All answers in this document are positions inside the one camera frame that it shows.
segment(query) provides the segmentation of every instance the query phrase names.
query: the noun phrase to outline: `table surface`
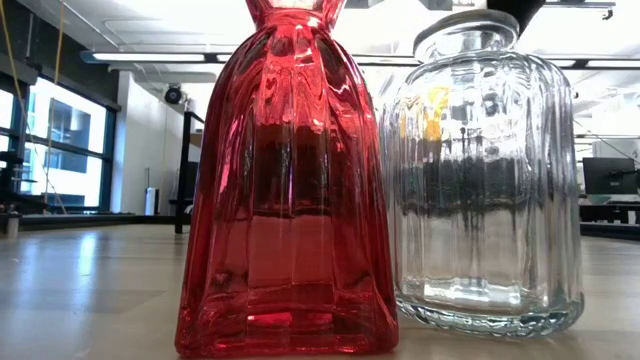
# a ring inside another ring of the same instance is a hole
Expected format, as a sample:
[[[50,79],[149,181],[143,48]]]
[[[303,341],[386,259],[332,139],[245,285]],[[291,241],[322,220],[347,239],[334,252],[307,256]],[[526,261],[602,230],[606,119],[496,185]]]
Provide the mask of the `table surface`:
[[[130,225],[0,240],[0,359],[177,359],[186,236],[172,231]],[[586,310],[568,332],[479,339],[401,317],[400,345],[371,358],[640,359],[640,242],[583,244]]]

